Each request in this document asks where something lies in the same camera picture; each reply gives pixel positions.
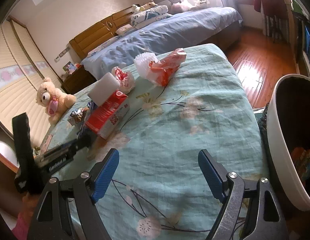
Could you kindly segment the person's left hand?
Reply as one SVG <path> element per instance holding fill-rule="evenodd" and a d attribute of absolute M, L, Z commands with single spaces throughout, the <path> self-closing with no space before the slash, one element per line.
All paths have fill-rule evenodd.
<path fill-rule="evenodd" d="M 40 195 L 31 195 L 30 193 L 27 193 L 22 198 L 22 208 L 19 214 L 25 221 L 30 222 L 32 219 L 39 197 Z"/>

